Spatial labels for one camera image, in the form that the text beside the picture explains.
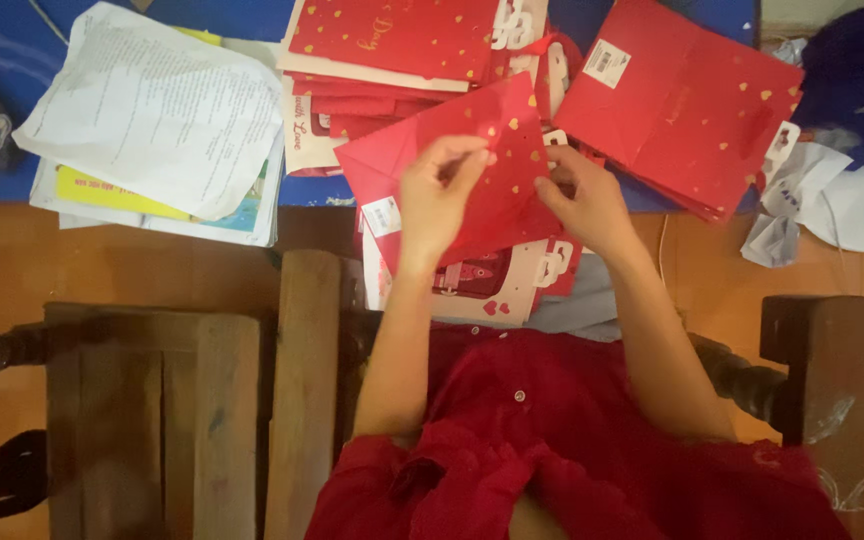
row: orange floor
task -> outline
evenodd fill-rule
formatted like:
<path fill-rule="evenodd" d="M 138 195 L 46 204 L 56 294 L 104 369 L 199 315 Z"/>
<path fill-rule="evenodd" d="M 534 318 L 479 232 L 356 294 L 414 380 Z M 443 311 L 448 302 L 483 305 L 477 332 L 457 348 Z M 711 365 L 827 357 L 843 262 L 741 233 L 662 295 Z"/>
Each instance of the orange floor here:
<path fill-rule="evenodd" d="M 317 247 L 351 255 L 354 215 L 338 208 L 288 208 L 277 249 Z M 661 215 L 639 215 L 642 238 L 658 253 Z M 672 216 L 662 250 L 666 285 L 690 331 L 758 354 L 763 296 L 779 293 L 863 294 L 864 254 L 839 251 L 805 233 L 798 262 L 782 269 L 738 253 L 751 217 L 711 227 Z M 52 212 L 0 204 L 0 332 L 40 320 L 49 301 L 195 308 L 261 315 L 278 305 L 279 273 L 268 253 L 109 226 L 57 230 Z M 768 425 L 733 410 L 743 440 L 777 438 Z M 0 373 L 0 444 L 45 422 L 42 368 Z M 0 521 L 0 539 L 48 538 L 47 508 Z"/>

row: stack of papers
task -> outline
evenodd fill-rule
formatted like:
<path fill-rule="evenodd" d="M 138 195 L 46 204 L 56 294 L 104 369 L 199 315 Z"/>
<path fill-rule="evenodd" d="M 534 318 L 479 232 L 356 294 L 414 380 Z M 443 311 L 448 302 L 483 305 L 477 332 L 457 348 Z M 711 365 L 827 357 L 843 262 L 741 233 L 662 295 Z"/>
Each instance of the stack of papers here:
<path fill-rule="evenodd" d="M 30 204 L 64 228 L 117 223 L 246 245 L 276 241 L 277 44 L 180 31 L 100 2 L 14 133 L 42 157 Z"/>

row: blue tablecloth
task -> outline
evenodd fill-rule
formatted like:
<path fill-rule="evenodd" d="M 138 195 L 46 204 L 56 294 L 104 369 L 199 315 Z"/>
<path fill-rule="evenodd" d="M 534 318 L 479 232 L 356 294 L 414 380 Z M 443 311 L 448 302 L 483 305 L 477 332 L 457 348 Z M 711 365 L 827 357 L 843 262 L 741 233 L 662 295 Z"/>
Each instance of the blue tablecloth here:
<path fill-rule="evenodd" d="M 128 6 L 128 0 L 111 0 Z M 55 25 L 68 35 L 72 21 L 93 0 L 39 0 Z M 752 45 L 758 0 L 663 0 L 693 21 L 740 43 Z M 585 52 L 605 20 L 611 0 L 550 0 L 549 19 Z M 292 0 L 154 0 L 146 15 L 160 22 L 209 30 L 244 40 L 278 42 L 285 35 Z M 19 125 L 62 68 L 66 45 L 49 30 L 27 0 L 0 0 L 0 100 Z M 39 159 L 27 155 L 17 169 L 0 173 L 0 201 L 26 201 Z M 669 212 L 678 206 L 627 175 L 619 174 L 632 212 Z M 282 178 L 282 205 L 325 206 L 353 197 L 345 177 Z M 754 191 L 742 209 L 756 203 Z"/>

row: wooden slat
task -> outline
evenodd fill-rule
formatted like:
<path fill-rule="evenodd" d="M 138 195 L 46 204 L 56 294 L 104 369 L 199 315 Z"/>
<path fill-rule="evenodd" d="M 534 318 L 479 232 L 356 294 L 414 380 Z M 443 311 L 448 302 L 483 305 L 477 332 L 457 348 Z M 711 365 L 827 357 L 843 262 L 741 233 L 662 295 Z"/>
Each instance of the wooden slat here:
<path fill-rule="evenodd" d="M 282 264 L 269 443 L 266 540 L 306 534 L 332 468 L 341 269 L 324 251 L 288 251 Z"/>
<path fill-rule="evenodd" d="M 68 322 L 46 310 L 49 324 Z M 49 530 L 52 540 L 81 540 L 82 479 L 78 474 L 79 350 L 74 329 L 49 334 L 45 364 L 49 472 Z"/>
<path fill-rule="evenodd" d="M 46 310 L 54 315 L 86 321 L 81 330 L 85 343 L 115 344 L 126 349 L 195 353 L 202 313 L 155 307 L 83 305 L 51 302 Z"/>
<path fill-rule="evenodd" d="M 253 540 L 259 325 L 203 316 L 198 325 L 194 538 Z"/>
<path fill-rule="evenodd" d="M 82 538 L 162 537 L 162 353 L 84 350 Z"/>
<path fill-rule="evenodd" d="M 162 486 L 165 537 L 192 538 L 196 355 L 162 353 Z"/>

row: red shirt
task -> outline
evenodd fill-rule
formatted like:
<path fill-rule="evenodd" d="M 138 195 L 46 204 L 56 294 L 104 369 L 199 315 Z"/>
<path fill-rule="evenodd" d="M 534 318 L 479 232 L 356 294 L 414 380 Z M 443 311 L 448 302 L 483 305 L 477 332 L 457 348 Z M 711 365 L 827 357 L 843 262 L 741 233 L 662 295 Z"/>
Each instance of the red shirt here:
<path fill-rule="evenodd" d="M 417 445 L 349 442 L 305 537 L 503 539 L 527 484 L 573 539 L 849 538 L 801 448 L 648 423 L 620 343 L 467 325 L 432 331 Z"/>

